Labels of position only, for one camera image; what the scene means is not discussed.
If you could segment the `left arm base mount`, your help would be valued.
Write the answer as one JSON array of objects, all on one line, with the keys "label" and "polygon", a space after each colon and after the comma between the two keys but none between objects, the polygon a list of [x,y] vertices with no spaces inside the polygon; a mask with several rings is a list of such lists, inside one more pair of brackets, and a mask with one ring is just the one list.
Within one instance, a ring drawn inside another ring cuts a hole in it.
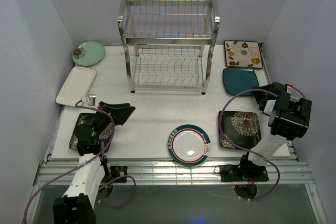
[{"label": "left arm base mount", "polygon": [[114,178],[128,174],[127,166],[111,166],[109,160],[105,156],[101,160],[101,164],[104,169],[103,183],[107,183]]}]

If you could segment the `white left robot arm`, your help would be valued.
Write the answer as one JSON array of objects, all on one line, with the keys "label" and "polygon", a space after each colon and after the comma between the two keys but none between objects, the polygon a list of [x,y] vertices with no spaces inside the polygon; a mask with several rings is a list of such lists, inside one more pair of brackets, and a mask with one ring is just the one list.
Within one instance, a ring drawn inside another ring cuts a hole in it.
[{"label": "white left robot arm", "polygon": [[130,178],[122,167],[113,170],[105,153],[115,127],[123,125],[134,111],[128,103],[101,101],[92,113],[79,114],[69,144],[79,154],[79,168],[64,195],[54,200],[55,223],[96,223],[98,194],[103,190],[111,193],[113,183]]}]

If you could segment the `teal square plate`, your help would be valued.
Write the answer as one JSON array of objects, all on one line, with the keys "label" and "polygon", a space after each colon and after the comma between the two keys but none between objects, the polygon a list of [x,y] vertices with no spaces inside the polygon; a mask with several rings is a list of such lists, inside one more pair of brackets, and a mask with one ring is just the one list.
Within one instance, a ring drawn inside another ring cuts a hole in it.
[{"label": "teal square plate", "polygon": [[258,78],[252,68],[223,69],[223,85],[226,92],[230,95],[259,88]]}]

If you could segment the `round white teal-rimmed plate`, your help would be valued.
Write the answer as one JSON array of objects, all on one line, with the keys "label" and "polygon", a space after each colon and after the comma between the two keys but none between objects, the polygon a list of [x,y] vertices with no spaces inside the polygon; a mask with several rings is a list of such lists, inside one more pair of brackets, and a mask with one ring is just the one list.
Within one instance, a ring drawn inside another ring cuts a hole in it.
[{"label": "round white teal-rimmed plate", "polygon": [[204,163],[212,148],[210,138],[202,128],[185,124],[170,133],[167,149],[178,164],[190,167]]}]

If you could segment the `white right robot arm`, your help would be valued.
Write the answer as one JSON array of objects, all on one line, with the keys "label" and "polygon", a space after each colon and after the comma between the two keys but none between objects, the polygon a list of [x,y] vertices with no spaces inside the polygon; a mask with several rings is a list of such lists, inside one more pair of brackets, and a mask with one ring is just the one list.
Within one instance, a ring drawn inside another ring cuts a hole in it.
[{"label": "white right robot arm", "polygon": [[268,116],[267,134],[240,159],[237,167],[242,180],[259,178],[266,174],[266,164],[287,141],[302,138],[309,127],[312,101],[304,95],[291,96],[294,86],[273,82],[258,88],[255,99],[259,110]]}]

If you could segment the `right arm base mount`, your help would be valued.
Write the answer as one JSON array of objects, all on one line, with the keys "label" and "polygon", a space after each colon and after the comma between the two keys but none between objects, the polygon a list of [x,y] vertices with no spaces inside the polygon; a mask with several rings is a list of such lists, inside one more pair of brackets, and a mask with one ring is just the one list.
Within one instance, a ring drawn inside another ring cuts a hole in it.
[{"label": "right arm base mount", "polygon": [[258,166],[248,160],[244,154],[238,165],[219,165],[214,169],[219,174],[221,182],[267,182],[269,177],[264,166]]}]

